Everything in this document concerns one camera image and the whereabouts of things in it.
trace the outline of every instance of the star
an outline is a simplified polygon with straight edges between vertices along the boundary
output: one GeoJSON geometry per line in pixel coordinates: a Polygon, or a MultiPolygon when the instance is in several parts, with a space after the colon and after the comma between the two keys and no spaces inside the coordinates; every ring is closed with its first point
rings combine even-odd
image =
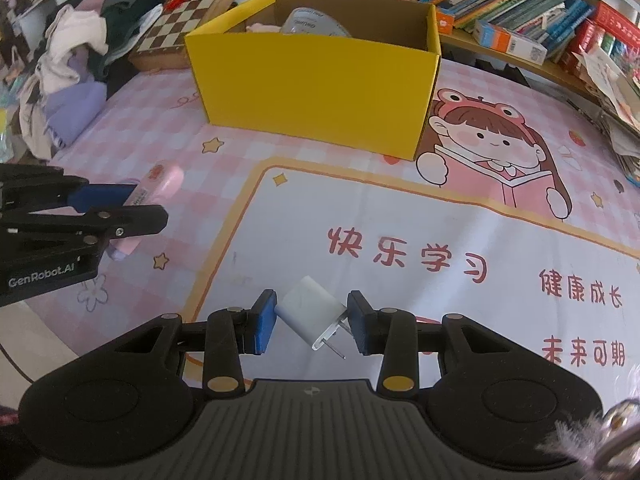
{"type": "Polygon", "coordinates": [[[276,187],[278,187],[280,184],[288,182],[287,177],[284,176],[284,173],[274,176],[273,181],[276,183],[276,187]]]}
{"type": "Polygon", "coordinates": [[[169,261],[169,258],[167,258],[164,253],[154,256],[154,269],[164,270],[164,266],[168,264],[169,261]]]}
{"type": "Polygon", "coordinates": [[[217,153],[224,142],[217,137],[202,143],[202,153],[217,153]]]}
{"type": "Polygon", "coordinates": [[[591,200],[593,200],[593,203],[596,205],[596,207],[604,209],[604,204],[602,203],[602,199],[596,195],[595,191],[591,193],[591,200]]]}

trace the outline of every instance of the bookshelf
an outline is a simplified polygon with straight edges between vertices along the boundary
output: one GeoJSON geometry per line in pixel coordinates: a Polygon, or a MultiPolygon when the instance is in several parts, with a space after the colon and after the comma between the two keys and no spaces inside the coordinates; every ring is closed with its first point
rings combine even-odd
{"type": "Polygon", "coordinates": [[[530,61],[519,59],[503,52],[491,50],[490,48],[478,45],[473,36],[468,32],[456,28],[453,30],[452,34],[440,34],[440,42],[442,44],[464,48],[465,50],[470,50],[477,54],[485,54],[486,56],[495,57],[495,59],[520,67],[528,72],[533,72],[534,74],[548,79],[557,85],[563,86],[593,103],[598,103],[597,99],[587,92],[582,81],[577,77],[564,72],[558,65],[555,65],[550,61],[545,61],[542,65],[536,65],[530,61]]]}

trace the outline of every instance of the blue gripper pad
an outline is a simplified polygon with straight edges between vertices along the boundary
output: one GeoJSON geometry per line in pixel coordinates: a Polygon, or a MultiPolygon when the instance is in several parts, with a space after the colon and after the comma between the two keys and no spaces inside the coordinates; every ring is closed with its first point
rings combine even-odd
{"type": "Polygon", "coordinates": [[[278,297],[270,288],[266,288],[251,308],[251,312],[258,315],[258,323],[255,330],[255,353],[260,355],[267,349],[271,332],[276,324],[276,304],[278,297]]]}
{"type": "Polygon", "coordinates": [[[92,207],[120,207],[134,189],[135,184],[87,184],[70,193],[66,204],[79,213],[92,207]]]}

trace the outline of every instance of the cardboard box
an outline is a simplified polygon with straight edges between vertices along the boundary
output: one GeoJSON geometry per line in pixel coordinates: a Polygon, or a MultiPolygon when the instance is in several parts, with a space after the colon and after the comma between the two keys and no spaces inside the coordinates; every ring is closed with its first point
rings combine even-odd
{"type": "Polygon", "coordinates": [[[507,49],[507,54],[525,59],[536,65],[542,65],[546,58],[546,48],[537,41],[530,40],[521,34],[511,32],[511,41],[507,49]]]}
{"type": "Polygon", "coordinates": [[[186,45],[212,124],[415,158],[440,65],[433,6],[249,0],[188,34],[186,45]],[[328,14],[352,38],[244,32],[282,25],[297,7],[328,14]]]}
{"type": "Polygon", "coordinates": [[[480,46],[485,46],[498,52],[507,52],[511,35],[508,30],[502,27],[496,27],[491,23],[477,20],[474,28],[474,39],[480,46]]]}

